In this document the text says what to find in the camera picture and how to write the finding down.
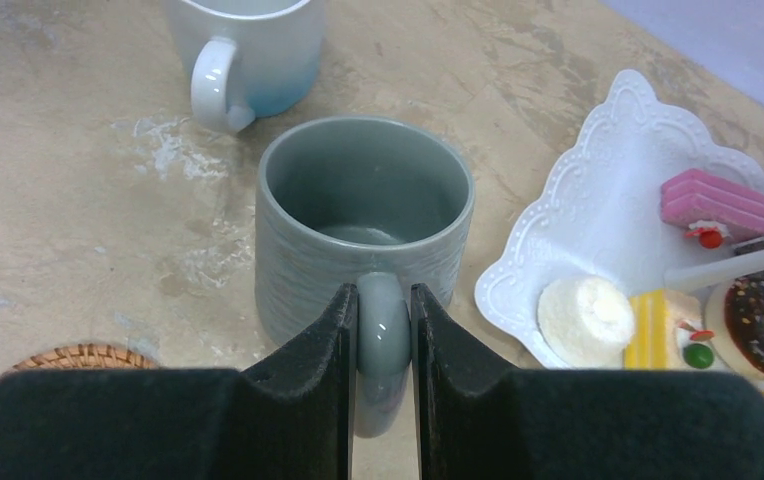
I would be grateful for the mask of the white round cake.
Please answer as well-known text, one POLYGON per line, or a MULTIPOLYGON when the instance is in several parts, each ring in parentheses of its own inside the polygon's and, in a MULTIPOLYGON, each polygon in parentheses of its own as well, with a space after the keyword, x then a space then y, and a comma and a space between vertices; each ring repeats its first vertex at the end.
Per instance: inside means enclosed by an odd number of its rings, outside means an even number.
POLYGON ((547 345, 575 368, 614 364, 636 332, 628 298, 611 281, 594 275, 547 285, 536 319, 547 345))

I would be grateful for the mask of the white three-tier cake stand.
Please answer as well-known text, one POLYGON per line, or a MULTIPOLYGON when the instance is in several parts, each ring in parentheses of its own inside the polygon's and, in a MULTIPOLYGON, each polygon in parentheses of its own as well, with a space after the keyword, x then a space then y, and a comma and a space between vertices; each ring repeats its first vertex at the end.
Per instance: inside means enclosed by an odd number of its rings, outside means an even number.
POLYGON ((641 72, 619 71, 477 281, 479 311, 541 366, 563 369, 536 318, 542 291, 557 280, 598 275, 646 308, 668 289, 706 300, 715 283, 701 270, 730 262, 731 248, 705 249, 659 216, 661 185, 692 168, 764 194, 757 160, 716 144, 694 113, 660 101, 641 72))

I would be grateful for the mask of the grey mug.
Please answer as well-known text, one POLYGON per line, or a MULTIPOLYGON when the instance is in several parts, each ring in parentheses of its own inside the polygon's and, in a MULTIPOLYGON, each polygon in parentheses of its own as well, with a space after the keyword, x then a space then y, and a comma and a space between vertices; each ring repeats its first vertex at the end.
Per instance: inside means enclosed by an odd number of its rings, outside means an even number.
POLYGON ((284 344, 340 285, 358 291, 356 435, 392 425, 411 361, 410 288, 451 302, 475 185, 436 136, 382 117, 298 125, 264 151, 255 206, 255 302, 284 344))

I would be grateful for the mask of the yellow rectangular cake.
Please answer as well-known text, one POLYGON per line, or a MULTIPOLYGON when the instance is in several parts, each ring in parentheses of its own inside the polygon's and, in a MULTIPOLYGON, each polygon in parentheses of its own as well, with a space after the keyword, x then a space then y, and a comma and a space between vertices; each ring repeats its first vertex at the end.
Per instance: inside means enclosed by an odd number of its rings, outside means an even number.
POLYGON ((630 299, 636 333, 623 354, 630 370, 707 370, 721 362, 712 349, 714 333, 704 327, 700 301, 660 289, 630 299))

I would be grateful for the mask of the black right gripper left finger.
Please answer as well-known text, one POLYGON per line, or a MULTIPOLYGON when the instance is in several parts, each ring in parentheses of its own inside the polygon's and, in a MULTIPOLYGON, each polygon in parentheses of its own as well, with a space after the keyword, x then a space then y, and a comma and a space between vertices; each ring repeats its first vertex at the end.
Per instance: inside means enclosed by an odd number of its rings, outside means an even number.
POLYGON ((358 293, 245 370, 25 370, 0 379, 0 479, 346 479, 358 293))

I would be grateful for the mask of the round waffle coaster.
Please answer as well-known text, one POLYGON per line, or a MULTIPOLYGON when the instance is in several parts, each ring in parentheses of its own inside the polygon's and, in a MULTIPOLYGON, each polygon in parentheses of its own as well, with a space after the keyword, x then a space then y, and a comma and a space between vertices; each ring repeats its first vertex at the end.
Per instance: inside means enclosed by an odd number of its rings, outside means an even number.
POLYGON ((0 374, 0 380, 10 374, 32 369, 155 369, 161 365, 149 356, 120 345, 79 343, 59 346, 32 355, 0 374))

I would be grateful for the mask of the white small cup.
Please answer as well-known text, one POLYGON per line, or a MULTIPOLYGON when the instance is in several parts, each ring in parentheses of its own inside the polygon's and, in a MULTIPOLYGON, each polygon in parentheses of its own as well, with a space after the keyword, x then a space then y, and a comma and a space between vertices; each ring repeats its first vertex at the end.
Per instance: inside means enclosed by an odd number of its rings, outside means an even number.
POLYGON ((288 110, 315 83, 323 1, 183 0, 163 7, 201 126, 236 134, 288 110))

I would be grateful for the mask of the chocolate sprinkle donut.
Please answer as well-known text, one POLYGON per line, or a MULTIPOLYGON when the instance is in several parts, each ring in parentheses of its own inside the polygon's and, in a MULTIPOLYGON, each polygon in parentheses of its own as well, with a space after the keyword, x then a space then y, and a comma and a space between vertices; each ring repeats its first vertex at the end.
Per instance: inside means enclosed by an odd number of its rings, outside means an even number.
POLYGON ((764 271, 717 285, 705 306, 712 346, 736 373, 764 380, 764 271))

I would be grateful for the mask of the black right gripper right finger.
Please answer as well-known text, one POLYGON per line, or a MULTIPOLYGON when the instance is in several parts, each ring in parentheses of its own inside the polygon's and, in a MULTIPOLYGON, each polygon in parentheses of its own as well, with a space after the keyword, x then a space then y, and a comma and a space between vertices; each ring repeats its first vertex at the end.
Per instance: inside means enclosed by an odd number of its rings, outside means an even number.
POLYGON ((411 289, 424 479, 764 479, 764 397, 685 371, 522 369, 411 289))

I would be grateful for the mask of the pink cake with cherry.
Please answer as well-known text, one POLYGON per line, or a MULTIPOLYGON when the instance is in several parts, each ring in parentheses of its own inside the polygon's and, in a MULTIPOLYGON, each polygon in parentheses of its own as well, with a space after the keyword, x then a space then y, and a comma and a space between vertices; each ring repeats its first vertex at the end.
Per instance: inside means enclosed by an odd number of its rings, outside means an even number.
POLYGON ((692 168, 661 185, 660 218, 715 250, 764 236, 764 194, 692 168))

